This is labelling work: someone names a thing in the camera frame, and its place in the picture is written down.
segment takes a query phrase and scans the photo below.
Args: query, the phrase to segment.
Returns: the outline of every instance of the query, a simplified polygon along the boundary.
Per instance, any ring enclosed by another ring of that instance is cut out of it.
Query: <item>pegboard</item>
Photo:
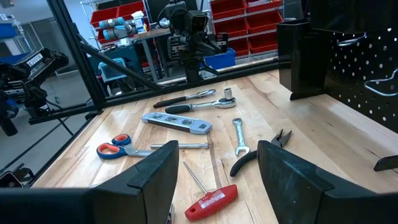
[[[381,96],[364,87],[368,80],[390,78],[398,68],[398,29],[368,33],[353,45],[338,46],[343,40],[362,35],[331,34],[332,55],[325,90],[338,101],[398,133],[398,96]],[[385,93],[396,93],[397,75],[391,81],[370,86]]]

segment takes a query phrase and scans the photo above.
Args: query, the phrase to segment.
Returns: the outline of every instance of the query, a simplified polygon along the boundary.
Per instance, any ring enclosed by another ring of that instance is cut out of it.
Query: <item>wooden workbench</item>
[[[189,103],[218,100],[230,87],[238,105],[230,109],[205,109],[184,116],[204,119],[213,124],[207,135],[193,135],[146,124],[141,116],[152,111],[160,100],[191,95],[215,88],[217,94]],[[289,101],[290,92],[279,84],[278,71],[201,86],[185,91],[115,106],[104,110],[53,163],[34,187],[89,187],[102,183],[140,161],[123,157],[103,161],[96,154],[99,144],[110,142],[118,134],[132,136],[138,149],[154,143],[177,139],[180,143],[209,142],[206,149],[180,150],[180,167],[173,204],[175,223],[189,223],[183,214],[203,196],[184,168],[186,161],[208,190],[236,184],[239,197],[221,212],[201,223],[277,223],[262,183],[256,161],[235,177],[229,176],[237,161],[237,145],[232,119],[241,117],[245,140],[256,150],[258,140],[271,140],[280,129],[293,130],[286,150],[309,160],[340,177],[378,193],[398,191],[398,170],[374,172],[381,157],[398,154],[398,135],[357,113],[328,95]]]

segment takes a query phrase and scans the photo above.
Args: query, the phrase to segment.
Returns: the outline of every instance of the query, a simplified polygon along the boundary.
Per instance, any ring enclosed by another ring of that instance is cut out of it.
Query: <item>pliers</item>
[[[280,147],[281,149],[287,144],[287,141],[290,139],[293,131],[289,131],[285,136],[283,136],[284,130],[280,130],[279,133],[272,139],[271,143]],[[240,158],[234,166],[232,166],[231,172],[229,175],[231,177],[236,176],[239,170],[248,162],[252,161],[253,159],[257,158],[257,150],[247,153],[245,156]]]

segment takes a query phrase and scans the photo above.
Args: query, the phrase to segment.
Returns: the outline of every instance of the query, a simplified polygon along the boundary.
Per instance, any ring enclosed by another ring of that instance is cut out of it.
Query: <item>pegboard hook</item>
[[[363,38],[366,38],[367,36],[368,36],[368,34],[364,33],[362,37],[358,37],[358,38],[351,39],[351,40],[344,40],[344,41],[338,42],[337,45],[339,47],[350,46],[350,45],[353,45],[353,44],[357,43],[359,40],[361,40]]]
[[[369,80],[369,81],[366,81],[365,82],[365,88],[367,88],[368,90],[370,90],[370,91],[372,91],[372,92],[374,92],[374,93],[377,93],[378,95],[381,95],[381,96],[398,96],[398,92],[397,93],[382,93],[382,92],[380,92],[379,90],[375,90],[374,88],[372,88],[372,87],[370,87],[370,86],[368,86],[368,83],[376,83],[376,82],[388,82],[388,81],[390,81],[390,80],[393,80],[394,78],[395,78],[395,75],[396,75],[396,72],[398,72],[398,69],[396,69],[393,73],[392,73],[392,75],[391,75],[391,77],[390,78],[387,78],[387,79],[379,79],[379,80]]]

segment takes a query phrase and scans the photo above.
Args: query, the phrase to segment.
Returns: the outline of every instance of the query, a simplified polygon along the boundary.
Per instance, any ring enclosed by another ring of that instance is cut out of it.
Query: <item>red handle with white text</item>
[[[238,188],[234,184],[209,192],[188,208],[185,211],[185,216],[191,221],[201,220],[218,212],[235,200],[236,197],[238,197]]]

